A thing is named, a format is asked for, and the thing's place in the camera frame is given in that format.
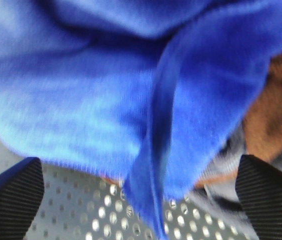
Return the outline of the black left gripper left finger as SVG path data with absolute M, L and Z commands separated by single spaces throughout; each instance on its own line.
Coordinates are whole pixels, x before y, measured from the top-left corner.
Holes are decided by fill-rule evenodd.
M 0 174 L 0 240 L 24 238 L 44 195 L 41 161 L 27 157 Z

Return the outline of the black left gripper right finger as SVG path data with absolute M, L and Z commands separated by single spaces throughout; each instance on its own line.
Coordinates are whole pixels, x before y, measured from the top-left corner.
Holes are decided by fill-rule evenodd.
M 282 171 L 253 155 L 243 155 L 235 190 L 258 238 L 282 240 Z

